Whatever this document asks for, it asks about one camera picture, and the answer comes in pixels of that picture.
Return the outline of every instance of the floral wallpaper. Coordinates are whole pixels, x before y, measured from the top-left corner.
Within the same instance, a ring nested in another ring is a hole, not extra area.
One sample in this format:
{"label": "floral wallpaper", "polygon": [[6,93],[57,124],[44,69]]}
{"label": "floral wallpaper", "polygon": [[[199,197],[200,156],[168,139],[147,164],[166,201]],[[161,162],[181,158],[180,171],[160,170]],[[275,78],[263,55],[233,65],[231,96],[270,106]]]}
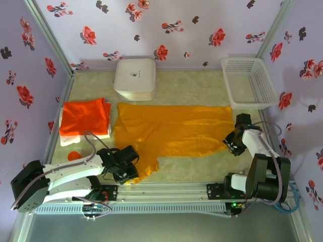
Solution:
{"label": "floral wallpaper", "polygon": [[0,241],[8,241],[17,215],[10,182],[43,162],[68,75],[23,1],[2,2],[0,14]]}
{"label": "floral wallpaper", "polygon": [[121,58],[219,69],[224,57],[256,56],[282,0],[36,2],[73,70],[114,70]]}
{"label": "floral wallpaper", "polygon": [[264,57],[280,93],[279,105],[269,108],[283,128],[277,148],[291,161],[314,241],[323,237],[322,11],[319,0],[296,1]]}

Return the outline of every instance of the small orange object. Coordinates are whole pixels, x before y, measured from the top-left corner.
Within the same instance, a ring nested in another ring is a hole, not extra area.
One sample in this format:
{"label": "small orange object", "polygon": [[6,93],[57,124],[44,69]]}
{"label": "small orange object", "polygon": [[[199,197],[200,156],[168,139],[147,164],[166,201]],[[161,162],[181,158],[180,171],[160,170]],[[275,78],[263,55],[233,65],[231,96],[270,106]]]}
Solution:
{"label": "small orange object", "polygon": [[61,136],[84,135],[90,131],[95,135],[107,135],[110,124],[111,104],[104,98],[64,103]]}
{"label": "small orange object", "polygon": [[72,151],[68,156],[68,161],[77,160],[83,158],[79,152]]}

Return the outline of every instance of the white container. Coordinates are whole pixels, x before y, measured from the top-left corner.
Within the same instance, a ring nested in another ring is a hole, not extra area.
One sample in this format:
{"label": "white container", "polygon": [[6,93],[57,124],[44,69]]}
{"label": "white container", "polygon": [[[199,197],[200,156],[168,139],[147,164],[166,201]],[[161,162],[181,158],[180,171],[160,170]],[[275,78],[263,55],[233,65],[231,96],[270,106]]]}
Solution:
{"label": "white container", "polygon": [[278,105],[279,97],[262,59],[222,59],[223,77],[232,109],[264,109]]}
{"label": "white container", "polygon": [[156,95],[156,64],[152,59],[121,59],[115,90],[128,101],[149,101]]}

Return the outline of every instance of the white cloth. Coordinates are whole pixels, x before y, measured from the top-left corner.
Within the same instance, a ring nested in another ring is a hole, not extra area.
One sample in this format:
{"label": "white cloth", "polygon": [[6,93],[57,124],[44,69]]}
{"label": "white cloth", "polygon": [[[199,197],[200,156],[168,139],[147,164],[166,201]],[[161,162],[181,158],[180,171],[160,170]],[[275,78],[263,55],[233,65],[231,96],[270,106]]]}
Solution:
{"label": "white cloth", "polygon": [[[62,124],[62,119],[63,119],[63,108],[61,108],[60,111],[60,119],[59,119],[59,125],[61,127]],[[101,140],[110,138],[111,134],[111,125],[109,124],[107,128],[107,135],[97,135]],[[89,140],[96,140],[96,138],[92,135],[87,135]],[[60,141],[61,141],[61,146],[68,146],[71,144],[77,144],[80,143],[82,140],[85,140],[84,135],[75,135],[75,136],[61,136],[60,135]]]}

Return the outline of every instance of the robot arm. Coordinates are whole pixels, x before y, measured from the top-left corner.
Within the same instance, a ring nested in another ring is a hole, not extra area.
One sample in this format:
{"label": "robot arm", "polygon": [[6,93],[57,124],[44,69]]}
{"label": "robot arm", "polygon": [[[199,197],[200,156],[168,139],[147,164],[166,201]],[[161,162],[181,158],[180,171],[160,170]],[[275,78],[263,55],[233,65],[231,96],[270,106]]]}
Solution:
{"label": "robot arm", "polygon": [[256,197],[275,200],[279,194],[278,177],[267,177],[267,172],[277,175],[274,158],[276,159],[282,177],[282,195],[279,199],[283,202],[287,196],[290,161],[280,157],[270,147],[259,126],[251,124],[249,114],[240,114],[236,118],[235,130],[223,142],[229,147],[230,152],[237,156],[248,148],[253,161],[248,175],[229,173],[225,178],[225,188],[242,191],[248,198]]}
{"label": "robot arm", "polygon": [[89,156],[56,165],[41,165],[39,160],[28,163],[11,181],[16,199],[12,209],[27,212],[51,200],[100,193],[101,184],[96,176],[107,172],[121,184],[138,177],[132,164],[139,159],[134,148],[113,150],[116,152],[101,149],[90,160]]}

